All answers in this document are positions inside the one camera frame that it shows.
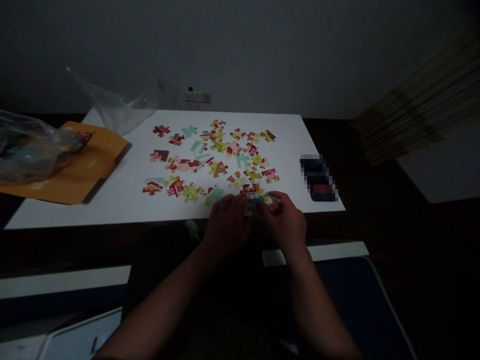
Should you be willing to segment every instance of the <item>clear plastic bag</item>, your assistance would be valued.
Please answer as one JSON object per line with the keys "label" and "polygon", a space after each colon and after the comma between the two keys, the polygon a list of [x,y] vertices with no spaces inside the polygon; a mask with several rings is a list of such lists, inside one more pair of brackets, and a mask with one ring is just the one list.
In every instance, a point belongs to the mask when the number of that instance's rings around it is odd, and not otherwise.
{"label": "clear plastic bag", "polygon": [[69,67],[70,74],[88,94],[91,105],[97,110],[107,129],[123,136],[148,119],[159,105],[157,90],[144,91],[138,96],[111,92],[83,80]]}
{"label": "clear plastic bag", "polygon": [[0,185],[48,179],[88,142],[39,119],[0,110]]}

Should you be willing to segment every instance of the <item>table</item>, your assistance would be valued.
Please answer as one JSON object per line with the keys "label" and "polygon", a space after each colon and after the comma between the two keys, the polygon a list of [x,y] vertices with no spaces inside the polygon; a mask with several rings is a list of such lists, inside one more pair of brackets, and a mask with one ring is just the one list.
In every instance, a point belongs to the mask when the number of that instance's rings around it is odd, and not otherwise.
{"label": "table", "polygon": [[[5,229],[48,228],[100,224],[165,222],[184,219],[208,218],[211,207],[205,206],[205,196],[197,202],[185,202],[183,196],[167,196],[166,190],[156,192],[154,196],[142,193],[146,178],[165,178],[180,176],[185,185],[191,182],[204,190],[218,185],[223,195],[238,194],[234,187],[228,186],[227,178],[238,170],[235,157],[227,158],[224,153],[209,150],[216,161],[228,166],[227,175],[214,178],[205,166],[197,173],[171,173],[165,169],[168,163],[150,161],[153,150],[169,150],[169,157],[193,159],[190,151],[195,140],[199,140],[202,131],[210,131],[212,121],[226,122],[223,129],[224,142],[233,138],[230,132],[240,128],[243,132],[260,133],[269,130],[276,138],[275,142],[259,140],[258,147],[262,156],[268,158],[270,169],[275,168],[280,181],[267,184],[263,179],[261,187],[266,192],[277,190],[288,193],[293,203],[304,213],[344,211],[345,207],[338,196],[335,202],[314,202],[305,184],[301,172],[301,155],[315,155],[318,151],[300,115],[257,114],[236,112],[157,110],[153,115],[129,134],[125,135],[132,147],[116,169],[112,172],[89,204],[62,205],[35,199],[25,199],[11,218]],[[96,110],[92,109],[85,124],[103,126]],[[153,133],[155,126],[169,126],[171,132],[164,137]],[[181,129],[190,125],[197,128],[198,134],[188,137],[181,146],[169,143],[169,136],[181,134]],[[241,147],[246,140],[237,141]]]}

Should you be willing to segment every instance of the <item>left hand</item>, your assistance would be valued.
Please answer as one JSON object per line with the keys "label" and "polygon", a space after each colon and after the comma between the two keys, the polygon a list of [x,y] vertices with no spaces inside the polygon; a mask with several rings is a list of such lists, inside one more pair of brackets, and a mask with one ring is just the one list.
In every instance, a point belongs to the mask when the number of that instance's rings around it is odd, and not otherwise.
{"label": "left hand", "polygon": [[222,259],[245,244],[252,228],[252,218],[245,219],[248,203],[246,192],[237,196],[228,194],[215,202],[201,244]]}

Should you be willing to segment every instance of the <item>wall switch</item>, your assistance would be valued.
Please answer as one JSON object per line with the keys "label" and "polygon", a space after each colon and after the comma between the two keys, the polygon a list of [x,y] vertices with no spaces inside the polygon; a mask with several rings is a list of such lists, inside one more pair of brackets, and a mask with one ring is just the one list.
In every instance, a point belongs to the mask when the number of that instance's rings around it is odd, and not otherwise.
{"label": "wall switch", "polygon": [[204,100],[202,99],[202,93],[201,92],[194,92],[193,93],[193,101],[196,103],[203,103]]}
{"label": "wall switch", "polygon": [[204,103],[211,103],[212,102],[212,95],[209,92],[202,92],[201,98]]}
{"label": "wall switch", "polygon": [[194,93],[193,92],[184,92],[185,101],[194,101]]}

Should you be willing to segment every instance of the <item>gray wall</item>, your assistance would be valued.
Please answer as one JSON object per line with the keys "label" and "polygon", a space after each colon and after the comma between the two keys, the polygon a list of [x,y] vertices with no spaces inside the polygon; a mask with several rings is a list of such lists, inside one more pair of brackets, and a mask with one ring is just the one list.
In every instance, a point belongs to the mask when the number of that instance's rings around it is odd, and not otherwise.
{"label": "gray wall", "polygon": [[480,123],[397,159],[432,203],[480,197]]}
{"label": "gray wall", "polygon": [[164,109],[349,119],[473,23],[455,0],[272,3],[5,0],[0,108],[87,112],[70,66],[112,90],[160,78]]}

